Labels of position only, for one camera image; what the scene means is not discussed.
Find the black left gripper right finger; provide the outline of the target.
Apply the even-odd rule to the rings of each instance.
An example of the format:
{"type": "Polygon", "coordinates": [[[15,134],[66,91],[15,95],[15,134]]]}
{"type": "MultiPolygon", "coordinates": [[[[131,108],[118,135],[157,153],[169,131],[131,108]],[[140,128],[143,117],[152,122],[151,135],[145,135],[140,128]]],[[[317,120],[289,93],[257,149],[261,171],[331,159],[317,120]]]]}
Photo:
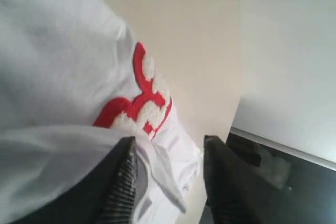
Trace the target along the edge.
{"type": "Polygon", "coordinates": [[[204,136],[204,182],[214,223],[265,223],[265,182],[218,136],[204,136]]]}

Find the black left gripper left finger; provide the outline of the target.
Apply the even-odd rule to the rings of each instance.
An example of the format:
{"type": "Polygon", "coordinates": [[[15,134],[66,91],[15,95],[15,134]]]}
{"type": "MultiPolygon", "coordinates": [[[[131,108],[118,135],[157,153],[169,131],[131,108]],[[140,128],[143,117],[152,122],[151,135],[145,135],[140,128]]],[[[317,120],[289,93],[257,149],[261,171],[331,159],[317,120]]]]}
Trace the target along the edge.
{"type": "Polygon", "coordinates": [[[24,223],[131,223],[136,195],[135,138],[124,137],[78,184],[24,223]]]}

